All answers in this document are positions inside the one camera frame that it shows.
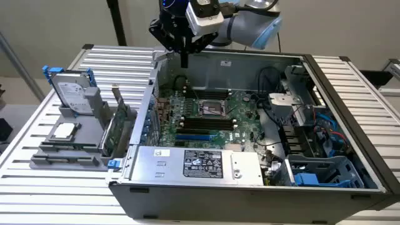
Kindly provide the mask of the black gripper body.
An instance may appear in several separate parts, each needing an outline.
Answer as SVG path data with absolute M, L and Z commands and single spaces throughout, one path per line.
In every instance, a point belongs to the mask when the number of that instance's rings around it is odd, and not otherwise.
M 186 17 L 189 3 L 189 0 L 161 0 L 161 21 L 167 33 L 193 38 L 195 35 Z

